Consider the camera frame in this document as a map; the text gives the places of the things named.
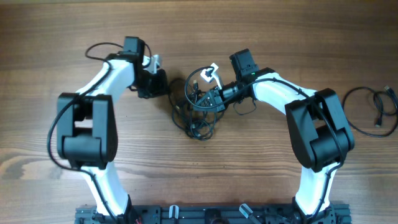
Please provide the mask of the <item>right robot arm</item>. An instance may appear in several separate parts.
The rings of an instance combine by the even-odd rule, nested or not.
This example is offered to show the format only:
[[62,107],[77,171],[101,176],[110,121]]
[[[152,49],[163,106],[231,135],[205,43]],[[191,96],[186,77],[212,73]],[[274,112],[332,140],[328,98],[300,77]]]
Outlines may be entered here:
[[217,85],[189,103],[197,111],[222,112],[230,104],[252,98],[285,115],[292,150],[302,166],[300,185],[293,200],[293,214],[301,223],[315,223],[331,216],[328,199],[333,178],[354,148],[354,137],[334,90],[302,88],[283,79],[275,70],[260,69],[249,49],[230,55],[235,82],[224,85],[218,66],[198,68],[202,79]]

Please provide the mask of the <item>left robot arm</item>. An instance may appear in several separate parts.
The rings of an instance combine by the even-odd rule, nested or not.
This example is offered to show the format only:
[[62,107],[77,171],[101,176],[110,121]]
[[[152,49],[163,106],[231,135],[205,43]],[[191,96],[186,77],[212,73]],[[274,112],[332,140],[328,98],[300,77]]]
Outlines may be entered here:
[[48,152],[55,136],[59,157],[70,164],[66,169],[86,180],[96,201],[92,218],[98,223],[139,223],[140,218],[114,165],[118,150],[114,105],[125,90],[143,99],[169,92],[160,57],[146,57],[149,46],[142,39],[127,36],[120,49],[101,58],[102,69],[87,85],[58,97],[47,136]]

